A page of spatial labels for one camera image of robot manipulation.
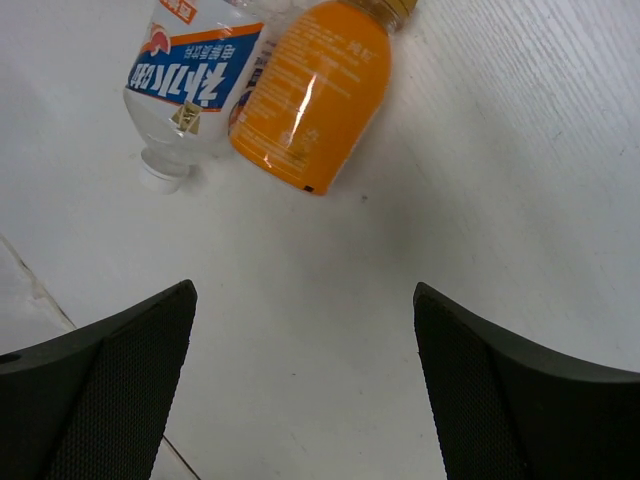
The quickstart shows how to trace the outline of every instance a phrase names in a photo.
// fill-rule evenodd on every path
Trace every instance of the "bottle label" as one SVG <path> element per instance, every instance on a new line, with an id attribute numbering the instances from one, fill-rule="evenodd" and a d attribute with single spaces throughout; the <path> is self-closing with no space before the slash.
<path id="1" fill-rule="evenodd" d="M 278 42 L 231 142 L 292 185 L 324 193 L 378 109 L 390 73 L 386 31 L 353 7 L 321 3 Z"/>
<path id="2" fill-rule="evenodd" d="M 172 37 L 153 24 L 149 41 L 131 68 L 127 88 L 192 110 L 218 112 L 245 68 L 262 27 L 255 23 Z"/>

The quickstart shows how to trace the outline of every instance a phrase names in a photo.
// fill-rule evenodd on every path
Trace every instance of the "black plastic part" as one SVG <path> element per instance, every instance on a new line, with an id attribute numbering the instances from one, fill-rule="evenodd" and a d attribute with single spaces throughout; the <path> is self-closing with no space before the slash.
<path id="1" fill-rule="evenodd" d="M 414 306 L 450 480 L 640 478 L 640 374 L 545 348 L 424 284 Z"/>
<path id="2" fill-rule="evenodd" d="M 0 479 L 148 479 L 196 299 L 185 281 L 9 354 L 0 364 Z"/>

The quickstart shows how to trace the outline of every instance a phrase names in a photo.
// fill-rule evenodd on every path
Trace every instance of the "blue label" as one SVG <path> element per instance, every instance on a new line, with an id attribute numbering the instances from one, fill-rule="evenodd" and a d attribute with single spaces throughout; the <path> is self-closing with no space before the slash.
<path id="1" fill-rule="evenodd" d="M 168 42 L 180 37 L 165 37 L 160 46 L 147 44 L 131 68 L 127 87 L 177 105 L 191 102 L 203 109 L 219 110 L 238 81 L 259 35 L 256 32 L 168 46 Z"/>

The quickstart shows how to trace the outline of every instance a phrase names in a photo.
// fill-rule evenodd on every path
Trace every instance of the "bottle neck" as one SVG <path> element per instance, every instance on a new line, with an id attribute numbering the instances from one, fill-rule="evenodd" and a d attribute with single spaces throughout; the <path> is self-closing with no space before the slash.
<path id="1" fill-rule="evenodd" d="M 400 15 L 386 0 L 337 0 L 357 8 L 374 19 L 388 33 L 400 30 L 406 16 Z"/>

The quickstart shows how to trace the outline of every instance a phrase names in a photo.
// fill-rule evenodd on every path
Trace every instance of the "orange drink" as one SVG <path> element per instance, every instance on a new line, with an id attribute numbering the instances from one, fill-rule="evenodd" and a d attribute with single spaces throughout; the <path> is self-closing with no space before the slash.
<path id="1" fill-rule="evenodd" d="M 380 106 L 389 34 L 415 0 L 321 3 L 287 30 L 231 131 L 243 156 L 323 195 Z"/>

